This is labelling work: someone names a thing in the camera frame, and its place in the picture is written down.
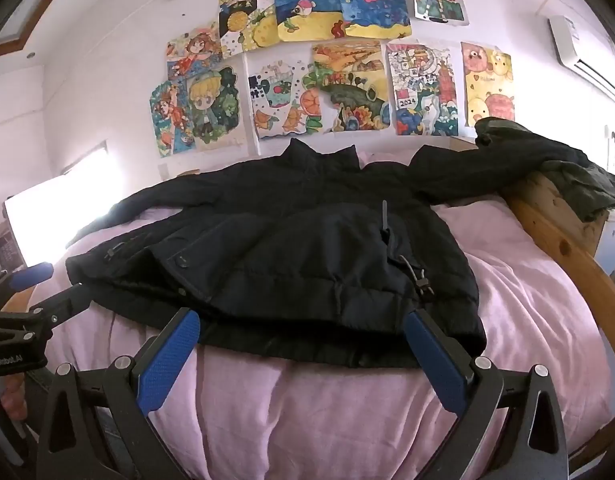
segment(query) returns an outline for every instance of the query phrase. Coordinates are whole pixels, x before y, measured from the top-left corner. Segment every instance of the jacket sleeve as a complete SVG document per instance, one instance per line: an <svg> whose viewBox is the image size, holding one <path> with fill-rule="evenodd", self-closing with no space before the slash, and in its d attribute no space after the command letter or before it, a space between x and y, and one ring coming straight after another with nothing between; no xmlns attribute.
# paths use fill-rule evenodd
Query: jacket sleeve
<svg viewBox="0 0 615 480"><path fill-rule="evenodd" d="M95 231L130 222L151 207L185 208L214 203L221 196L222 189L243 170L247 171L247 166L248 161L241 162L223 170L178 176L141 189L113 205L106 215L79 229L67 247Z"/></svg>
<svg viewBox="0 0 615 480"><path fill-rule="evenodd" d="M500 190L547 160L590 165L580 150L543 137L509 140L500 144L454 152L436 146L423 146L410 161L409 186L430 203L470 198Z"/></svg>

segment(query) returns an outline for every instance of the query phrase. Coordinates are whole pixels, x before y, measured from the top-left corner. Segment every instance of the bed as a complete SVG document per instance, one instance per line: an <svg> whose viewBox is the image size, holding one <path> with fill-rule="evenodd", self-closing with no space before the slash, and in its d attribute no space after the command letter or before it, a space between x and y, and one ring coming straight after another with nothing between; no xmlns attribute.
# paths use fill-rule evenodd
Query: bed
<svg viewBox="0 0 615 480"><path fill-rule="evenodd" d="M473 148L452 139L452 149ZM414 151L359 153L363 163L407 163ZM499 196L435 208L475 273L484 355L500 368L548 367L559 396L571 470L601 453L615 434L610 371L599 327L615 351L615 286L593 260L597 224L577 225L555 190L530 176ZM37 303L70 286L64 260L105 239L158 221L149 210L70 248ZM54 330L51 370L107 367L134 354L156 331L95 304ZM486 466L505 413L499 410L469 478ZM412 479L454 422L420 370L350 370L197 348L165 405L151 415L193 478Z"/></svg>

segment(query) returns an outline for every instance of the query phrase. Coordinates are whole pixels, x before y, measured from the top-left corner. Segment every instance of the cartoon girl drawing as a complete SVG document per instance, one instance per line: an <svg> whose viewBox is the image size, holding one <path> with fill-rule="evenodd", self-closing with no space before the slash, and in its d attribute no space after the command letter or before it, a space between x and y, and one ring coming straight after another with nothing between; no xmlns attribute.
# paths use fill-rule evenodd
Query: cartoon girl drawing
<svg viewBox="0 0 615 480"><path fill-rule="evenodd" d="M211 63L208 59L219 52L220 45L218 41L213 40L206 32L197 34L185 46L185 57L172 66L174 76L185 76L196 61L204 62L203 66L208 66Z"/></svg>
<svg viewBox="0 0 615 480"><path fill-rule="evenodd" d="M203 137L219 126L219 121L212 111L212 105L221 93L221 75L214 70L200 76L199 80L190 86L189 98L192 102L194 117L194 134Z"/></svg>
<svg viewBox="0 0 615 480"><path fill-rule="evenodd" d="M181 140L185 146L191 146L194 143L192 136L185 133L189 119L185 116L183 108L178 106L178 87L172 85L169 91L162 92L159 101L155 104L154 111L163 120L170 121L169 130L166 128L161 129L161 142L166 146L170 154L174 153L174 139L177 128L182 132Z"/></svg>

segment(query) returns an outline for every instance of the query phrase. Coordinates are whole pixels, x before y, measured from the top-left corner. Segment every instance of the jacket collar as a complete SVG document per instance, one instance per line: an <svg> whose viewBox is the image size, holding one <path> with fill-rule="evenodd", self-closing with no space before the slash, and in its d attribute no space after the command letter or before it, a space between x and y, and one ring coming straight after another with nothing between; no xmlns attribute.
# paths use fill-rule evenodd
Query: jacket collar
<svg viewBox="0 0 615 480"><path fill-rule="evenodd" d="M347 171L361 171L355 146L349 146L334 153L318 153L295 137L290 139L290 145L279 155L279 160L296 168L329 167Z"/></svg>

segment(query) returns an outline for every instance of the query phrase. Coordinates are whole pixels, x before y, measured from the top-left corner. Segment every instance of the human hand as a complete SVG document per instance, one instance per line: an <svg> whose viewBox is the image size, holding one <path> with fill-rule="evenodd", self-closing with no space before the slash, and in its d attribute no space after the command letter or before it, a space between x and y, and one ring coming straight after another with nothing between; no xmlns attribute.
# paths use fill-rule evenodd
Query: human hand
<svg viewBox="0 0 615 480"><path fill-rule="evenodd" d="M3 378L6 390L1 395L1 404L12 420L25 420L27 417L24 378L24 374Z"/></svg>

